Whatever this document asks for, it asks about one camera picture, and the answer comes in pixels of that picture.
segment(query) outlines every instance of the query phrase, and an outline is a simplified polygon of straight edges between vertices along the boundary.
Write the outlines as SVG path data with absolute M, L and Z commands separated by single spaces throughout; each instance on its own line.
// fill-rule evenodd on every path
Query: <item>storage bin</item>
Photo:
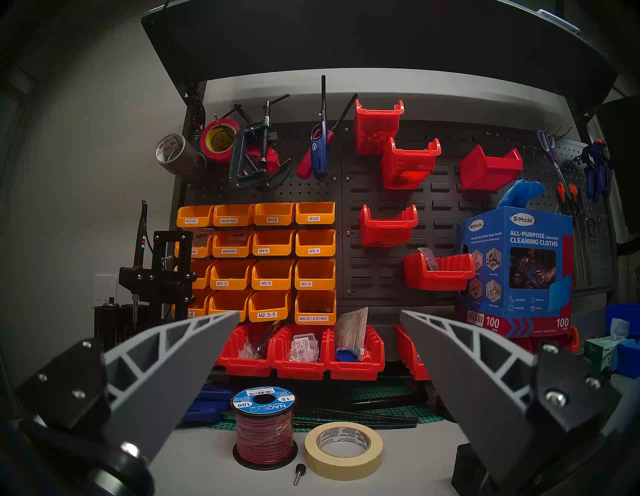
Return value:
M 335 289 L 335 259 L 301 259 L 296 264 L 296 289 Z
M 213 209 L 214 226 L 248 226 L 253 224 L 255 205 L 216 205 Z
M 390 138 L 380 162 L 385 189 L 416 189 L 433 172 L 440 153 L 437 139 L 429 143 L 426 150 L 398 150 Z
M 300 325 L 335 324 L 336 292 L 298 291 L 296 296 L 295 319 Z
M 319 381 L 326 370 L 327 334 L 329 327 L 287 324 L 278 331 L 271 343 L 271 366 L 283 379 L 311 379 Z M 294 336 L 313 333 L 320 344 L 317 362 L 290 362 L 289 351 Z
M 249 298 L 253 293 L 252 289 L 242 289 L 240 291 L 216 291 L 209 299 L 209 313 L 220 314 L 222 312 L 240 312 L 239 322 L 246 319 L 246 309 Z
M 255 260 L 220 260 L 211 269 L 211 288 L 237 291 L 250 286 Z
M 253 234 L 250 231 L 218 232 L 213 237 L 211 253 L 217 259 L 248 257 L 253 246 Z
M 291 288 L 292 259 L 260 260 L 253 266 L 251 273 L 251 287 L 254 289 L 267 289 L 282 291 Z
M 255 291 L 249 298 L 251 322 L 281 321 L 291 309 L 291 290 Z
M 335 221 L 335 202 L 298 202 L 296 203 L 296 223 L 333 224 Z
M 291 254 L 294 230 L 258 231 L 253 235 L 253 254 L 257 257 L 286 257 Z
M 335 359 L 335 336 L 328 332 L 326 348 L 326 368 L 331 371 L 331 379 L 348 381 L 375 381 L 378 372 L 385 369 L 385 344 L 371 326 L 367 326 L 364 337 L 365 356 L 361 362 L 338 362 Z
M 238 353 L 244 348 L 246 338 L 250 342 L 257 342 L 269 330 L 271 324 L 242 324 L 234 329 L 218 357 L 216 365 L 224 367 L 227 374 L 233 376 L 268 377 L 271 367 L 271 346 L 273 337 L 269 339 L 267 358 L 254 360 L 252 358 L 238 358 Z
M 295 204 L 256 204 L 253 223 L 258 226 L 288 226 L 293 222 Z
M 389 138 L 395 138 L 404 104 L 400 100 L 393 110 L 367 110 L 356 100 L 353 134 L 358 155 L 382 155 Z
M 476 275 L 471 253 L 436 258 L 439 271 L 427 270 L 422 253 L 403 258 L 406 285 L 427 291 L 463 291 L 467 280 Z
M 205 289 L 192 289 L 191 294 L 195 296 L 196 301 L 189 305 L 187 311 L 187 318 L 203 317 L 209 313 L 209 299 L 213 291 L 211 288 Z M 175 305 L 171 306 L 171 316 L 175 318 Z
M 522 158 L 515 148 L 502 158 L 486 157 L 478 145 L 458 164 L 458 169 L 462 191 L 498 191 L 518 178 L 522 172 Z
M 398 345 L 398 355 L 404 363 L 409 372 L 413 375 L 413 378 L 417 381 L 429 381 L 429 373 L 422 363 L 418 359 L 418 352 L 415 350 L 415 345 L 411 338 L 404 330 L 402 326 L 396 326 L 396 341 Z
M 299 257 L 333 257 L 334 229 L 303 229 L 296 234 L 296 255 Z
M 193 205 L 178 209 L 175 224 L 178 227 L 206 227 L 213 224 L 213 210 L 215 205 Z
M 418 225 L 418 210 L 411 205 L 395 219 L 371 220 L 369 207 L 363 205 L 358 221 L 362 246 L 390 248 L 411 239 L 411 229 Z

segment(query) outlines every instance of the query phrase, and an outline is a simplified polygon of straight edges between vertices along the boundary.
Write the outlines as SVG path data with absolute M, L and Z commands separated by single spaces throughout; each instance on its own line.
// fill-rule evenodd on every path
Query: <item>spool label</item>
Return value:
M 257 403 L 254 400 L 261 394 L 273 395 L 270 403 Z M 268 415 L 288 409 L 294 402 L 295 396 L 286 389 L 279 387 L 259 387 L 240 391 L 233 399 L 234 406 L 245 413 Z

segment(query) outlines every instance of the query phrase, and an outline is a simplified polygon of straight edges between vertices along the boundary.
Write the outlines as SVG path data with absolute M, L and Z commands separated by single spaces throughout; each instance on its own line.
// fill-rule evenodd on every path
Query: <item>blue microfiber cloth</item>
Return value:
M 509 188 L 500 203 L 500 207 L 516 207 L 523 209 L 527 206 L 527 202 L 536 196 L 544 194 L 545 187 L 538 181 L 526 181 L 524 179 L 518 179 L 513 186 Z

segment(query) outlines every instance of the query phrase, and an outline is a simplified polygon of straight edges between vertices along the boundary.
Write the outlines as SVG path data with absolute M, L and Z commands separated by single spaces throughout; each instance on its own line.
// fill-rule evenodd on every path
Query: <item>blue tool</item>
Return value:
M 311 130 L 311 165 L 314 176 L 317 180 L 324 181 L 326 177 L 326 152 L 327 152 L 327 131 L 326 131 L 326 78 L 322 76 L 322 112 L 320 113 L 320 123 Z

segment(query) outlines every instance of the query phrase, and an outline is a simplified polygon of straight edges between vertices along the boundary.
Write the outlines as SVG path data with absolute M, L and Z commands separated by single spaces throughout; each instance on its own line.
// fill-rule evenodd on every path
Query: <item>red storage bin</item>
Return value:
M 462 291 L 467 280 L 476 275 L 476 267 L 471 253 L 436 258 L 439 271 L 427 270 L 422 253 L 414 253 L 403 258 L 406 285 L 427 291 Z
M 433 172 L 441 152 L 438 138 L 426 150 L 398 150 L 389 138 L 380 163 L 385 189 L 416 189 Z
M 273 337 L 269 340 L 267 358 L 265 360 L 252 360 L 251 358 L 238 358 L 238 353 L 244 348 L 246 337 L 252 340 L 256 335 L 262 336 L 271 327 L 270 324 L 242 324 L 234 329 L 227 340 L 222 353 L 218 357 L 216 365 L 227 370 L 227 374 L 233 376 L 268 377 L 273 370 L 271 367 L 271 346 Z
M 367 110 L 356 100 L 353 134 L 358 155 L 382 155 L 385 143 L 395 137 L 404 104 L 400 100 L 393 110 Z
M 367 326 L 365 331 L 365 355 L 361 362 L 336 361 L 333 328 L 328 332 L 328 335 L 326 368 L 331 371 L 331 379 L 375 381 L 378 378 L 378 372 L 385 369 L 385 344 L 373 327 Z
M 411 239 L 411 229 L 418 225 L 418 211 L 411 205 L 395 219 L 371 220 L 369 207 L 363 205 L 358 221 L 362 246 L 390 248 Z
M 273 337 L 271 343 L 271 366 L 278 371 L 278 377 L 283 379 L 312 379 L 322 380 L 326 370 L 327 334 L 329 327 L 298 326 L 286 324 Z M 290 362 L 289 350 L 291 340 L 299 334 L 313 333 L 320 343 L 320 355 L 317 362 Z
M 522 172 L 522 158 L 515 148 L 502 158 L 486 157 L 478 145 L 458 164 L 458 168 L 462 191 L 498 191 L 518 178 Z
M 402 326 L 396 326 L 396 340 L 398 345 L 398 355 L 405 364 L 409 372 L 417 381 L 429 381 L 431 377 L 424 367 L 424 363 L 418 361 L 418 352 L 415 350 L 413 341 Z

